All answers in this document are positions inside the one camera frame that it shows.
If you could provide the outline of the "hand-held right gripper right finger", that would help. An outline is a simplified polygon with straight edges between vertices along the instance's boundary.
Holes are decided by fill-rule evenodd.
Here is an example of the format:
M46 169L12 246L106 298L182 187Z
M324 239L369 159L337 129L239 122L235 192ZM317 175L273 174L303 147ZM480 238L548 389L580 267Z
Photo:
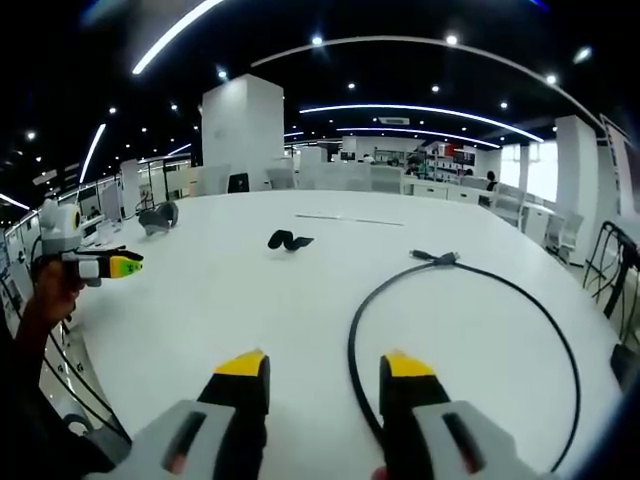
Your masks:
M550 479L513 437L467 401L453 401L435 371L396 350L380 360L382 447L389 479Z

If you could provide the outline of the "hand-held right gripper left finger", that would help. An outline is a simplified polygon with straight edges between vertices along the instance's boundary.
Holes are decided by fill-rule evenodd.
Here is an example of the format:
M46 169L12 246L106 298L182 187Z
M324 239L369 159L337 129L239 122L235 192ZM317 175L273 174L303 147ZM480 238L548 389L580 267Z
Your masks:
M255 349L214 371L195 400L174 404L99 479L256 479L267 444L270 362Z

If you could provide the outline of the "person's left hand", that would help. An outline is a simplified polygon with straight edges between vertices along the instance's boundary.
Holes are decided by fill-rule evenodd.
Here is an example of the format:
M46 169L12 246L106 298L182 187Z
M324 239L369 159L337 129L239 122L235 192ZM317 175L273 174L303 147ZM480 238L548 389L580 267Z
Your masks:
M51 329L75 310L84 287L84 282L62 261L52 260L37 276L28 313Z

